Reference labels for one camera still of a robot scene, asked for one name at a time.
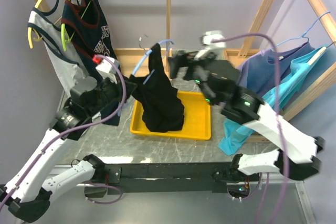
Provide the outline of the light blue hanger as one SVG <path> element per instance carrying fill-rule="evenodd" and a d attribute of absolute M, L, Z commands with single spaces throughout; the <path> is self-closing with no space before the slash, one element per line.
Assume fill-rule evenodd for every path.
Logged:
<path fill-rule="evenodd" d="M 139 37 L 139 47 L 141 47 L 141 41 L 142 41 L 142 37 Z M 161 41 L 158 41 L 157 42 L 159 45 L 162 45 L 162 44 L 166 44 L 166 46 L 168 46 L 169 44 L 173 44 L 174 45 L 174 42 L 173 40 L 171 39 L 164 39 L 164 40 L 161 40 Z M 152 53 L 152 49 L 148 49 L 147 51 L 145 50 L 145 48 L 142 48 L 144 49 L 144 55 L 143 57 L 140 59 L 140 61 L 137 63 L 137 65 L 134 67 L 133 71 L 132 71 L 132 75 L 135 76 L 135 74 L 138 72 L 138 70 L 140 69 L 140 67 L 142 66 L 142 64 L 144 63 L 145 59 L 150 55 L 150 53 Z M 124 103 L 124 105 L 122 106 L 122 109 L 125 109 L 129 106 L 129 103 L 126 101 Z"/>

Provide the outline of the black tank top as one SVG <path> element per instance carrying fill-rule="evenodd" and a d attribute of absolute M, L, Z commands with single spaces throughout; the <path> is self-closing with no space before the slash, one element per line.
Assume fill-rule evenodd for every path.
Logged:
<path fill-rule="evenodd" d="M 155 44 L 151 50 L 148 56 L 150 73 L 129 77 L 137 84 L 132 96 L 142 104 L 142 121 L 151 132 L 179 131 L 184 124 L 184 105 L 165 73 L 160 44 Z"/>

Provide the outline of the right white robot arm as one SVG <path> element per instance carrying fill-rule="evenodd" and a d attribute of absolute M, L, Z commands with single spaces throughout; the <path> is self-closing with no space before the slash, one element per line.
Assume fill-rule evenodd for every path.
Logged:
<path fill-rule="evenodd" d="M 242 182 L 259 173 L 276 173 L 292 180 L 305 180 L 320 171 L 317 154 L 324 139 L 311 137 L 291 125 L 255 92 L 238 85 L 240 72 L 227 60 L 216 60 L 214 53 L 199 59 L 182 53 L 169 57 L 169 77 L 187 68 L 186 80 L 193 80 L 210 105 L 222 105 L 221 114 L 259 133 L 277 146 L 256 155 L 236 154 L 225 172 L 230 182 Z"/>

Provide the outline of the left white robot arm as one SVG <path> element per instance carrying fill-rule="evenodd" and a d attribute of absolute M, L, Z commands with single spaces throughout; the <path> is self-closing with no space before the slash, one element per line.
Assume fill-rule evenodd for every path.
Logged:
<path fill-rule="evenodd" d="M 87 77 L 78 81 L 33 155 L 13 179 L 1 185 L 1 206 L 7 205 L 13 216 L 33 223 L 53 201 L 77 184 L 105 180 L 105 163 L 93 154 L 53 178 L 48 175 L 67 148 L 92 126 L 93 116 L 114 102 L 120 109 L 136 87 L 124 79 L 113 82 L 105 78 L 98 83 L 95 78 Z"/>

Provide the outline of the green hanger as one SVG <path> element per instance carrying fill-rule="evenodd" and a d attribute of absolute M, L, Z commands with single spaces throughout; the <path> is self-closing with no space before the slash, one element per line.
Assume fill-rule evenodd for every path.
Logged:
<path fill-rule="evenodd" d="M 90 25 L 90 19 L 86 18 L 86 15 L 92 8 L 92 1 L 65 0 L 61 19 L 61 42 L 64 51 L 68 49 L 68 44 L 75 41 L 76 37 L 83 40 L 81 38 L 83 30 Z"/>

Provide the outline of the navy jersey tank top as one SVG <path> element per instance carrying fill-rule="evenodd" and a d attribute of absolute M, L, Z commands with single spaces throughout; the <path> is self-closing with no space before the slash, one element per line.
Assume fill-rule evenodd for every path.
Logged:
<path fill-rule="evenodd" d="M 111 44 L 109 26 L 98 0 L 92 1 L 92 8 L 87 13 L 86 18 L 90 19 L 90 25 L 87 25 L 87 28 L 83 30 L 81 36 L 83 40 L 76 37 L 75 41 L 71 42 L 78 55 L 85 58 L 86 61 L 92 61 L 96 54 L 115 59 L 116 55 Z"/>

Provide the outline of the white tank top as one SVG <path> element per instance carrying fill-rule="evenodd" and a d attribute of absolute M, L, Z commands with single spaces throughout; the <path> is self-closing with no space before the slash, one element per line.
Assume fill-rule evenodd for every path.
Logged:
<path fill-rule="evenodd" d="M 54 12 L 57 11 L 59 2 L 60 0 L 56 0 L 54 7 L 56 6 L 57 8 Z M 61 27 L 48 19 L 54 12 L 45 16 L 40 12 L 32 13 L 31 11 L 27 26 L 32 27 L 40 36 L 43 36 L 42 40 L 58 80 L 66 95 L 70 96 L 71 88 L 79 80 L 92 76 L 99 83 L 102 80 L 102 76 L 96 71 L 92 61 L 86 61 L 85 58 L 78 55 L 73 45 L 69 45 L 66 51 L 63 50 Z"/>

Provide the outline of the yellow hanger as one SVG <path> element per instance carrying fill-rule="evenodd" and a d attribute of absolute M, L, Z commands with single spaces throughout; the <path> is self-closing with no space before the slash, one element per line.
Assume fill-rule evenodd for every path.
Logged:
<path fill-rule="evenodd" d="M 44 3 L 44 0 L 37 0 L 36 4 L 35 4 L 35 6 L 32 10 L 32 13 L 33 12 L 36 12 L 36 13 L 40 12 L 40 13 L 42 13 L 42 15 L 48 16 L 49 14 L 54 12 L 57 8 L 55 6 L 53 9 L 50 9 L 50 10 L 46 11 L 49 7 L 48 7 L 47 3 L 45 3 L 46 6 L 43 6 L 43 3 Z M 33 49 L 33 47 L 34 47 L 33 40 L 34 41 L 41 41 L 43 39 L 43 36 L 40 36 L 39 33 L 36 30 L 34 30 L 34 31 L 35 31 L 35 34 L 37 35 L 37 38 L 32 38 L 32 31 L 33 30 L 34 29 L 32 27 L 30 27 L 30 26 L 28 27 L 27 37 L 28 37 L 28 43 L 29 43 L 30 49 Z"/>

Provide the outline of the wooden hanger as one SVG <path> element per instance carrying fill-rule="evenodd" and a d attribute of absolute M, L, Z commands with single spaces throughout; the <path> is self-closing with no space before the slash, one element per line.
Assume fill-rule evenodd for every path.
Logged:
<path fill-rule="evenodd" d="M 318 60 L 320 58 L 320 56 L 332 45 L 335 45 L 335 41 L 333 41 L 331 44 L 327 45 L 327 46 L 323 46 L 321 47 L 314 55 L 313 57 L 307 62 L 308 65 L 312 65 L 315 63 L 316 60 Z"/>

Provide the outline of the left wooden clothes rack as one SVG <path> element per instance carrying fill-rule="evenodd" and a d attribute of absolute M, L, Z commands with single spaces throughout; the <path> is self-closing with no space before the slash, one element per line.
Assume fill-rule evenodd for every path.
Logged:
<path fill-rule="evenodd" d="M 37 5 L 42 10 L 48 10 L 49 5 L 44 0 L 35 0 Z M 167 60 L 172 56 L 172 49 L 170 44 L 170 24 L 171 24 L 171 0 L 166 0 L 166 39 L 161 41 L 161 54 L 165 56 L 163 59 L 163 66 L 165 67 L 165 73 L 169 73 L 169 66 Z M 133 75 L 145 75 L 148 72 L 148 55 L 150 50 L 144 50 L 141 46 L 138 48 L 117 48 L 115 52 L 121 62 L 123 74 L 129 76 Z"/>

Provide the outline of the yellow plastic tray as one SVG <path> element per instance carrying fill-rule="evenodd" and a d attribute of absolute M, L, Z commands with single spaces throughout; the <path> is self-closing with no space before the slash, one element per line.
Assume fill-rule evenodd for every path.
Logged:
<path fill-rule="evenodd" d="M 135 101 L 131 119 L 130 132 L 136 135 L 184 138 L 207 141 L 211 138 L 211 106 L 200 92 L 179 91 L 177 97 L 185 106 L 184 124 L 180 131 L 165 133 L 151 132 L 142 121 L 143 107 Z"/>

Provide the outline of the purple blue shirt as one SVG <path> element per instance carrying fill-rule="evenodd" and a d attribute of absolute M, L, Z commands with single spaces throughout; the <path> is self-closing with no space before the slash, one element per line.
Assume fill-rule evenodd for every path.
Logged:
<path fill-rule="evenodd" d="M 262 50 L 237 67 L 240 70 L 238 84 L 262 97 L 275 87 L 275 59 L 279 60 L 280 78 L 284 79 L 291 72 L 291 62 L 301 60 L 312 51 L 314 48 L 308 42 L 285 52 Z"/>

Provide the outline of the cyan shirt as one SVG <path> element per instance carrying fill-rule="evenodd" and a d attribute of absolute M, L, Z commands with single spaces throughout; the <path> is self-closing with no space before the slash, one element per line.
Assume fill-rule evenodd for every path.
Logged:
<path fill-rule="evenodd" d="M 313 55 L 321 48 L 314 49 L 314 51 L 305 55 L 301 60 L 296 59 L 291 62 L 291 72 L 284 78 L 280 78 L 280 63 L 278 59 L 275 59 L 274 67 L 275 67 L 275 81 L 280 81 L 279 86 L 279 109 L 282 110 L 286 103 L 291 99 L 291 97 L 300 90 L 303 82 L 308 75 L 308 73 L 312 70 L 312 68 L 319 61 L 315 61 L 311 66 L 307 64 L 307 62 L 313 57 Z M 269 90 L 262 99 L 268 103 L 272 108 L 275 107 L 276 104 L 276 88 L 272 88 Z"/>

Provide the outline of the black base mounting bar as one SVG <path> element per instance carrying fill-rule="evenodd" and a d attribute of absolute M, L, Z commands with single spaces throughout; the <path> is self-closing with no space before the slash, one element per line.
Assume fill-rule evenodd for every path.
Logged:
<path fill-rule="evenodd" d="M 244 175 L 230 162 L 106 164 L 86 182 L 107 183 L 124 193 L 212 191 L 226 193 L 228 183 L 256 182 L 258 174 Z"/>

